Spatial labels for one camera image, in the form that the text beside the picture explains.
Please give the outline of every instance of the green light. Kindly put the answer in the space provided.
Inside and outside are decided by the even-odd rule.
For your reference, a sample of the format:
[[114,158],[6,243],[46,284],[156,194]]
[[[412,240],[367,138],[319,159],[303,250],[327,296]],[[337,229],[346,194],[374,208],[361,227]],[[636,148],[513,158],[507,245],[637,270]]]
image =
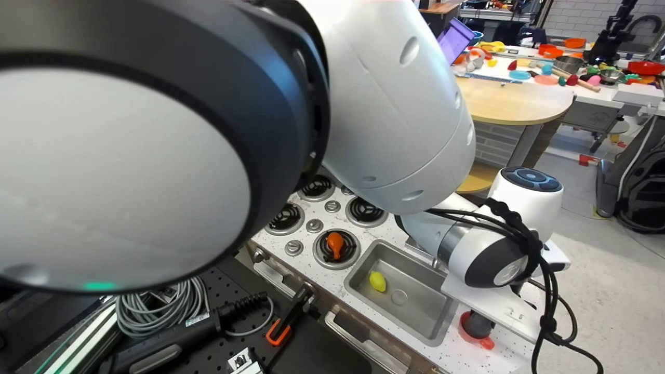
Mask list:
[[96,292],[100,292],[100,291],[114,291],[114,289],[119,289],[119,284],[115,284],[115,283],[108,283],[108,281],[83,283],[83,291],[96,291]]

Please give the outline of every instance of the yellow ball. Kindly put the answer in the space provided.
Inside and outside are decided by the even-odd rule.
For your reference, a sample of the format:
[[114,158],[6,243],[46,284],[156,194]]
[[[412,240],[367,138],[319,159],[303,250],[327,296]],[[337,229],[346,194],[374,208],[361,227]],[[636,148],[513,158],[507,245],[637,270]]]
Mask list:
[[374,289],[376,292],[389,291],[389,281],[379,273],[372,270],[367,281],[369,281],[369,289]]

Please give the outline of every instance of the white cable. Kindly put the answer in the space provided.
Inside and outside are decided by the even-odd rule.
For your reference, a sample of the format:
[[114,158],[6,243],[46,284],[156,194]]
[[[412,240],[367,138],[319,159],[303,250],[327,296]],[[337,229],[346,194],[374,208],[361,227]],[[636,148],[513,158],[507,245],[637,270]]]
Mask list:
[[210,304],[199,278],[176,283],[163,291],[148,291],[115,297],[119,328],[131,339],[141,339],[165,330],[186,319],[207,314]]

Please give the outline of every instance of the floor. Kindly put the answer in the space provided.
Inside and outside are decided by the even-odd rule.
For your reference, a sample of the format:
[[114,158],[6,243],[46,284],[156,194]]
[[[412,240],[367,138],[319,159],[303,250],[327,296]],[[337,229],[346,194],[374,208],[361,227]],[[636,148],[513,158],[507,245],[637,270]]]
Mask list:
[[[637,235],[597,217],[593,166],[544,153],[535,168],[565,186],[552,238],[572,257],[558,283],[578,314],[575,342],[601,358],[609,374],[665,371],[665,235]],[[558,332],[566,335],[562,310],[557,319]],[[593,366],[578,354],[544,345],[537,371],[593,371]]]

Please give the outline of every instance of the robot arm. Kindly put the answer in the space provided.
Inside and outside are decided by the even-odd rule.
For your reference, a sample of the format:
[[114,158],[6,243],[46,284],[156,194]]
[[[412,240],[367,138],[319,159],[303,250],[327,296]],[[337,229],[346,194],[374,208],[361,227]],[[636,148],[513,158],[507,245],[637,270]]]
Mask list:
[[445,200],[473,159],[472,119],[405,0],[57,9],[0,0],[3,281],[172,283],[266,227],[321,156],[395,214]]

